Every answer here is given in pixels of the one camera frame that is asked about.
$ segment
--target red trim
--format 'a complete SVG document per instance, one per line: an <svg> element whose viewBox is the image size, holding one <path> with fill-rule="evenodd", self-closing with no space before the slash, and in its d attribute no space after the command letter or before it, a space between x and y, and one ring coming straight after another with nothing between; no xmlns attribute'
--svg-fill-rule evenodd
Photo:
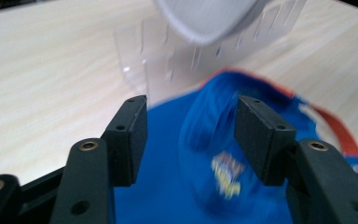
<svg viewBox="0 0 358 224"><path fill-rule="evenodd" d="M330 126L330 129L336 135L336 138L341 145L342 152L346 156L358 156L358 145L343 122L332 113L320 108L319 106L310 105L310 107L318 112L318 114Z"/></svg>

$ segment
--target table surface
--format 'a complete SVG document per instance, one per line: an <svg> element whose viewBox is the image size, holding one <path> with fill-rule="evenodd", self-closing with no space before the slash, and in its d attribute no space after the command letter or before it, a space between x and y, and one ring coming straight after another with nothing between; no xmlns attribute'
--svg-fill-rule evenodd
<svg viewBox="0 0 358 224"><path fill-rule="evenodd" d="M61 0L0 11L0 174L25 184L65 165L136 94L113 32L156 15L145 0ZM236 66L337 114L358 142L358 8L308 0L293 31ZM318 122L321 137L339 147Z"/></svg>

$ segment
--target blue cloth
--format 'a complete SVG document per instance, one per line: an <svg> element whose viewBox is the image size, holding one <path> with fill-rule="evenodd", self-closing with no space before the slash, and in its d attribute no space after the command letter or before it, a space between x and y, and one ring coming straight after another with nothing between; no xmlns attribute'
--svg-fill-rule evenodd
<svg viewBox="0 0 358 224"><path fill-rule="evenodd" d="M115 188L117 223L292 223L285 187L265 187L234 139L239 95L264 101L315 138L306 104L269 84L225 72L201 90L148 111L137 182Z"/></svg>

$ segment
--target wood grain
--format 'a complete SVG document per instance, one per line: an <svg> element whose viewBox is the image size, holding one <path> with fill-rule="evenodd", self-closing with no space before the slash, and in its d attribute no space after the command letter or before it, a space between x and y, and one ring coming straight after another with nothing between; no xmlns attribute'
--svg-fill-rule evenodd
<svg viewBox="0 0 358 224"><path fill-rule="evenodd" d="M0 11L0 174L27 183L63 166L76 141L101 135L136 94L123 82L113 31L156 13L145 0L62 0ZM309 0L288 36L237 66L328 108L358 141L357 8Z"/></svg>

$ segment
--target transparent plastic packaging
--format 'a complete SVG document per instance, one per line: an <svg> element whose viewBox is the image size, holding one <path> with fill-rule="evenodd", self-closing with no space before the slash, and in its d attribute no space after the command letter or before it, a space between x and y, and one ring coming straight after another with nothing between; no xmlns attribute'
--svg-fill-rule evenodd
<svg viewBox="0 0 358 224"><path fill-rule="evenodd" d="M150 105L171 99L289 33L305 3L270 1L246 29L205 47L187 43L159 16L120 27L115 40L124 79Z"/></svg>

